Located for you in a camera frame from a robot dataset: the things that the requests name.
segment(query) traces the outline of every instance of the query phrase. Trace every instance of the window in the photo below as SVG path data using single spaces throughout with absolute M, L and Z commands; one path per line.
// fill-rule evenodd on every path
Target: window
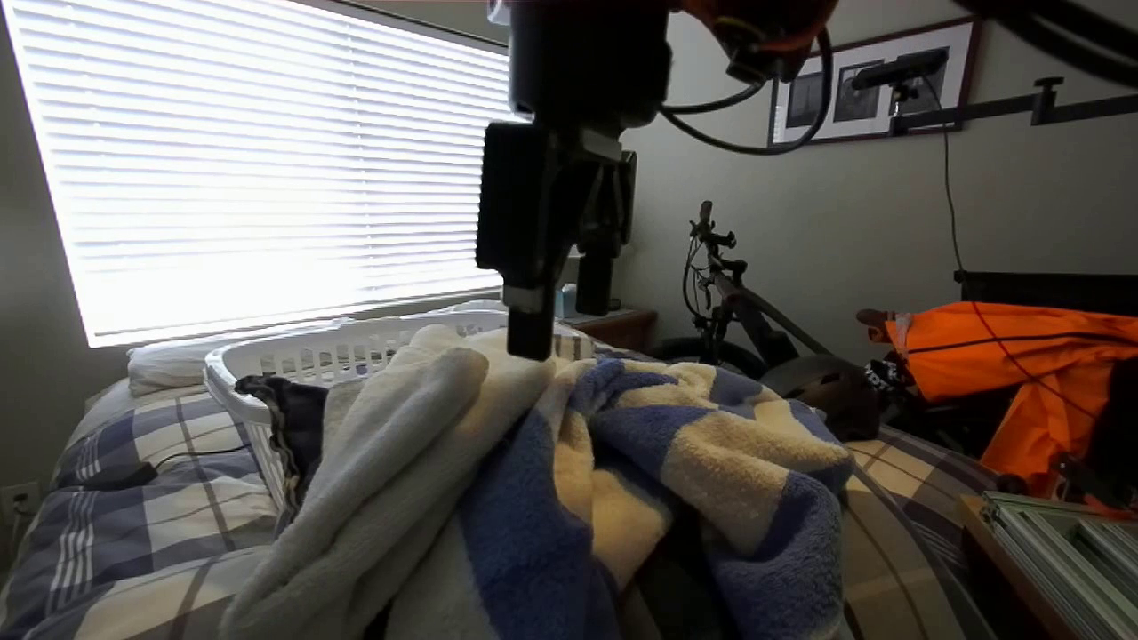
M 290 0 L 5 0 L 89 344 L 497 286 L 506 54 Z

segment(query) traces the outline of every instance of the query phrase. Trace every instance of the bicycle wheel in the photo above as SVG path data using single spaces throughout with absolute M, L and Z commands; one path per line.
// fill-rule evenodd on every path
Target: bicycle wheel
M 756 352 L 734 344 L 734 342 L 720 342 L 720 360 L 709 352 L 706 336 L 677 336 L 677 342 L 662 342 L 657 360 L 667 363 L 715 363 L 725 371 L 735 371 L 743 377 L 760 377 L 767 373 L 767 363 L 760 363 Z

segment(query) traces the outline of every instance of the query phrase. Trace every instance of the white wall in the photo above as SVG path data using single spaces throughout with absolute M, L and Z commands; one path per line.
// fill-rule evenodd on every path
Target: white wall
M 1138 25 L 1133 0 L 1089 0 Z M 835 43 L 957 16 L 951 0 L 845 0 Z M 725 95 L 715 39 L 674 16 L 674 104 Z M 1059 104 L 1123 95 L 1071 71 L 995 25 L 979 27 L 971 101 L 1033 92 L 1063 73 Z M 734 143 L 765 143 L 767 92 L 756 108 L 698 120 Z M 681 259 L 688 222 L 715 198 L 740 233 L 751 286 L 846 357 L 873 347 L 854 325 L 864 307 L 923 310 L 957 294 L 943 198 L 943 140 L 864 140 L 756 161 L 690 143 L 654 120 L 631 135 L 639 148 L 632 254 L 615 293 L 662 312 L 662 334 L 688 334 Z M 1029 128 L 1029 116 L 979 120 L 954 135 L 954 192 L 971 271 L 1112 271 L 1138 274 L 1138 112 Z
M 123 373 L 89 352 L 0 20 L 0 486 L 43 479 L 84 402 Z

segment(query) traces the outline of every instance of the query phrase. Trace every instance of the laundry basket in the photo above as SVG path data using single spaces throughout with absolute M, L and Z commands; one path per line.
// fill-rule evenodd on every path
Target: laundry basket
M 336 389 L 345 382 L 364 382 L 391 363 L 391 357 L 418 336 L 427 325 L 457 328 L 463 336 L 491 328 L 506 328 L 506 312 L 427 312 L 427 315 L 391 315 L 366 325 L 343 325 L 336 332 L 285 334 L 267 342 L 228 344 L 208 357 L 208 389 L 231 414 L 245 435 L 261 475 L 271 491 L 277 515 L 290 508 L 290 474 L 271 443 L 271 410 L 238 395 L 241 377 L 274 373 L 297 385 Z M 590 357 L 590 336 L 568 328 L 555 332 L 558 357 Z

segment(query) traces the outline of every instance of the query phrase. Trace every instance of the robotic arm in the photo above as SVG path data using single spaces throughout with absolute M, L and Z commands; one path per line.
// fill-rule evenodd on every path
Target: robotic arm
M 491 123 L 485 148 L 478 262 L 497 271 L 509 352 L 545 360 L 555 286 L 574 245 L 579 310 L 606 312 L 622 208 L 618 135 L 667 110 L 670 12 L 695 13 L 749 86 L 796 79 L 835 0 L 495 0 L 509 13 L 513 108 L 526 123 Z M 1046 54 L 1138 86 L 1138 32 L 1071 0 L 957 0 Z

